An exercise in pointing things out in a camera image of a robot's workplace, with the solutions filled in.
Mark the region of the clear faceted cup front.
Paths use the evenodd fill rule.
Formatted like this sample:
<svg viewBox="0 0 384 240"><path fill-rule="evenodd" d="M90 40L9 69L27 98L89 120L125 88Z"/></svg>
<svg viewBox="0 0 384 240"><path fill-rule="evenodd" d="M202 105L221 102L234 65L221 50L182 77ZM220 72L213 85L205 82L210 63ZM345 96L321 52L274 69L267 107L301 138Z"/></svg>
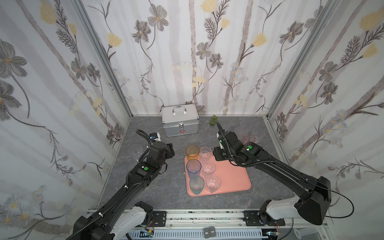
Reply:
<svg viewBox="0 0 384 240"><path fill-rule="evenodd" d="M216 192L221 186L221 180L216 175L211 175L206 178L206 187L208 192L214 193Z"/></svg>

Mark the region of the blue plastic cup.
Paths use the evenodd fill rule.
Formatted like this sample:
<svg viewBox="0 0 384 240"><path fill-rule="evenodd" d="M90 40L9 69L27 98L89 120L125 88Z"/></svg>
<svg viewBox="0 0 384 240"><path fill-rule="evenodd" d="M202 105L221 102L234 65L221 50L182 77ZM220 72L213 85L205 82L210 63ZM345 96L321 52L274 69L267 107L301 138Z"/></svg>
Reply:
<svg viewBox="0 0 384 240"><path fill-rule="evenodd" d="M186 163L187 175L190 179L200 175L202 164L199 160L192 159Z"/></svg>

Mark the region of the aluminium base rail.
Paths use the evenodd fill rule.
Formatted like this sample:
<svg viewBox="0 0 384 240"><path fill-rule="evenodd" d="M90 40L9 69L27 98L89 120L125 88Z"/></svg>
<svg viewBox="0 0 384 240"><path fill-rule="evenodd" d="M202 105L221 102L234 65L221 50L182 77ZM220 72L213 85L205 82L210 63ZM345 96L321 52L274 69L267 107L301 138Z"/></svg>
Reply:
<svg viewBox="0 0 384 240"><path fill-rule="evenodd" d="M318 240L335 239L326 223L301 218L285 218L281 227L247 227L243 211L255 210L154 210L167 212L165 227L135 227L121 240L298 240L294 229L303 228L318 228Z"/></svg>

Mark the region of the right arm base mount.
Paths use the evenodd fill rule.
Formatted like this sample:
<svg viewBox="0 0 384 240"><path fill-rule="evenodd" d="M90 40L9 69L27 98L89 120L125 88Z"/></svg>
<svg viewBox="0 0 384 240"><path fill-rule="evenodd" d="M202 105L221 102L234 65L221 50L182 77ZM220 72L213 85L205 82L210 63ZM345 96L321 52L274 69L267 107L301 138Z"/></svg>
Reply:
<svg viewBox="0 0 384 240"><path fill-rule="evenodd" d="M278 227L285 226L285 220L273 220L265 214L260 214L258 210L243 211L243 221L247 227Z"/></svg>

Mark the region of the pink plastic cup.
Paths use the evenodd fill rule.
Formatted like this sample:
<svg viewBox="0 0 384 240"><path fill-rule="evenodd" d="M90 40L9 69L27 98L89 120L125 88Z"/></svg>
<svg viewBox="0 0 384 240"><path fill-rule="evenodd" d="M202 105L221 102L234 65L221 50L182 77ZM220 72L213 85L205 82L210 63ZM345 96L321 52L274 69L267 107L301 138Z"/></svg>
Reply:
<svg viewBox="0 0 384 240"><path fill-rule="evenodd" d="M242 139L243 145L245 145L248 142L254 143L255 141L256 141L256 137L252 133L245 134L243 139Z"/></svg>

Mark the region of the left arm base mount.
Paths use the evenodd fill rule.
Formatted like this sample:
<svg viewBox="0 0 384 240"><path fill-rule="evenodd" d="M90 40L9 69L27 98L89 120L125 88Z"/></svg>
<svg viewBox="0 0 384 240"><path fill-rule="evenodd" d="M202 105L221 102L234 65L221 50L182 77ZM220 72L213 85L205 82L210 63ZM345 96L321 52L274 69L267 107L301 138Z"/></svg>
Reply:
<svg viewBox="0 0 384 240"><path fill-rule="evenodd" d="M144 223L137 225L137 227L155 228L165 227L167 219L166 211L154 211L150 217L146 218Z"/></svg>

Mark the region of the clear cup right back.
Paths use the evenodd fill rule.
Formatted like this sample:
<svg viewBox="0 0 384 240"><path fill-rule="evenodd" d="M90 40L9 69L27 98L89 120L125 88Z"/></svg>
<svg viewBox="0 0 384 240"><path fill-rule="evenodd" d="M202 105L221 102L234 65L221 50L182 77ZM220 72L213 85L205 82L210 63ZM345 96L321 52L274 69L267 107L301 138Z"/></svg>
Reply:
<svg viewBox="0 0 384 240"><path fill-rule="evenodd" d="M255 127L252 129L252 135L253 135L253 142L258 144L264 139L266 132L262 127Z"/></svg>

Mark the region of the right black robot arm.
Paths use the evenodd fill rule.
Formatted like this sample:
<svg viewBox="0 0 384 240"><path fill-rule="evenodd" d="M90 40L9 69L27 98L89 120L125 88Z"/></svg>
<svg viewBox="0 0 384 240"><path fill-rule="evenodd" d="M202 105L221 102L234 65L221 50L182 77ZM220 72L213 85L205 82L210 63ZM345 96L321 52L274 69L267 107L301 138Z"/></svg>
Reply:
<svg viewBox="0 0 384 240"><path fill-rule="evenodd" d="M217 138L220 146L213 151L217 161L229 161L236 167L260 170L295 193L289 199L266 200L257 217L262 225L270 225L285 218L302 218L316 226L323 224L328 217L333 193L327 178L304 174L253 142L243 144L234 132L225 131L222 127L219 127Z"/></svg>

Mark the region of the amber plastic cup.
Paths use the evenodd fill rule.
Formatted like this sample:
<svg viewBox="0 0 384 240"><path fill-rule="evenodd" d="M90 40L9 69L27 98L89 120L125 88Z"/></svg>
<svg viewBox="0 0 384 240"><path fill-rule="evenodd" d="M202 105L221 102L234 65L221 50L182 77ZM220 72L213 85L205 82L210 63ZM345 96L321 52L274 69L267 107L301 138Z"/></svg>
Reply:
<svg viewBox="0 0 384 240"><path fill-rule="evenodd" d="M186 158L190 160L198 160L200 154L200 148L197 145L189 145L186 147Z"/></svg>

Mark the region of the clear cup far left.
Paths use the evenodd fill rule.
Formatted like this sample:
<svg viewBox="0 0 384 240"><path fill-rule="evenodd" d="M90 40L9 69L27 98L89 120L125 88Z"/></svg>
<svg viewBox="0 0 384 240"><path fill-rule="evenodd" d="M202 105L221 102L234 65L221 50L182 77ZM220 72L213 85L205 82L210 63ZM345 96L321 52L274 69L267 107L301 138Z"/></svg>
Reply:
<svg viewBox="0 0 384 240"><path fill-rule="evenodd" d="M138 162L139 158L144 153L143 147L139 144L134 144L129 147L128 154L134 161Z"/></svg>

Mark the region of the clear faceted cup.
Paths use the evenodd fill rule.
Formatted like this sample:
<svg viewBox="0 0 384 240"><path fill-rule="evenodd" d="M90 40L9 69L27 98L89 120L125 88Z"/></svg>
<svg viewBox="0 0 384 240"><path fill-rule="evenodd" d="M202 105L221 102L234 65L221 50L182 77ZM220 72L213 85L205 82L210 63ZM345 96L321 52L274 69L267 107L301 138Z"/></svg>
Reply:
<svg viewBox="0 0 384 240"><path fill-rule="evenodd" d="M205 162L208 161L213 155L213 151L209 147L201 147L199 153L199 161Z"/></svg>
<svg viewBox="0 0 384 240"><path fill-rule="evenodd" d="M208 192L214 193L216 192L221 186L221 180L216 175L211 175L206 178L206 187Z"/></svg>
<svg viewBox="0 0 384 240"><path fill-rule="evenodd" d="M212 175L216 171L216 165L213 162L204 162L202 164L202 171L205 175Z"/></svg>

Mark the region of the silver first aid case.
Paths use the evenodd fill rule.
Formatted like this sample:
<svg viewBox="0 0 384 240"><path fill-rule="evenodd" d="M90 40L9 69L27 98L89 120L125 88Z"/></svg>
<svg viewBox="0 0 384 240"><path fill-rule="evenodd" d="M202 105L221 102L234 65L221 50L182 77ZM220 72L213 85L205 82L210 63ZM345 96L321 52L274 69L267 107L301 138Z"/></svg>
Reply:
<svg viewBox="0 0 384 240"><path fill-rule="evenodd" d="M185 136L199 132L200 117L194 104L163 107L161 113L167 137Z"/></svg>

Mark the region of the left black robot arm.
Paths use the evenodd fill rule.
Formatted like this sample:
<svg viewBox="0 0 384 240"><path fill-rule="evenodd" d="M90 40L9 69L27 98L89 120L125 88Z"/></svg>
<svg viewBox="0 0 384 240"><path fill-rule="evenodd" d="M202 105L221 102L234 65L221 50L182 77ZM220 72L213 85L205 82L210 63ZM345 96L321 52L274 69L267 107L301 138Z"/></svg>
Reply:
<svg viewBox="0 0 384 240"><path fill-rule="evenodd" d="M125 213L128 203L160 174L167 159L175 156L171 143L155 142L145 161L127 174L123 186L90 217L80 217L68 240L121 240L137 226L146 227L154 219L153 207L142 201Z"/></svg>

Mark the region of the teal plastic cup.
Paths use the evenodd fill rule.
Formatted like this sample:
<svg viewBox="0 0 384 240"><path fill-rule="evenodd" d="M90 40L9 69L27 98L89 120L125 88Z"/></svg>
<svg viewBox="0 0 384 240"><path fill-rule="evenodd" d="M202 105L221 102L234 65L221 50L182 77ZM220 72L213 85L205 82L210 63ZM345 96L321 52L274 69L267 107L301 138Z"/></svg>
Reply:
<svg viewBox="0 0 384 240"><path fill-rule="evenodd" d="M190 179L189 187L194 195L199 195L205 186L205 181L202 177L197 176Z"/></svg>

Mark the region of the pink plastic tray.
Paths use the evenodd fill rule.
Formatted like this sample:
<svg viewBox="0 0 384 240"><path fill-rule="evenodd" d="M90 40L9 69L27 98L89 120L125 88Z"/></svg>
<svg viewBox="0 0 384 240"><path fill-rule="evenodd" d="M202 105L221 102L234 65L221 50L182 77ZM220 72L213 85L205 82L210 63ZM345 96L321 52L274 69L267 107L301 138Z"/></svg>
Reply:
<svg viewBox="0 0 384 240"><path fill-rule="evenodd" d="M190 178L187 170L188 161L188 158L185 157L186 186L187 193L190 197L212 196L218 194L247 191L252 186L247 170L245 168L235 167L228 161L217 162L215 157L211 156L209 159L205 160L198 159L198 161L202 164L200 177L203 178L205 185L202 188L202 191L196 195L190 187ZM212 174L207 174L204 172L204 168L210 164L214 164L216 169ZM214 192L210 192L209 186L207 184L207 178L211 175L219 178L221 183L219 188Z"/></svg>

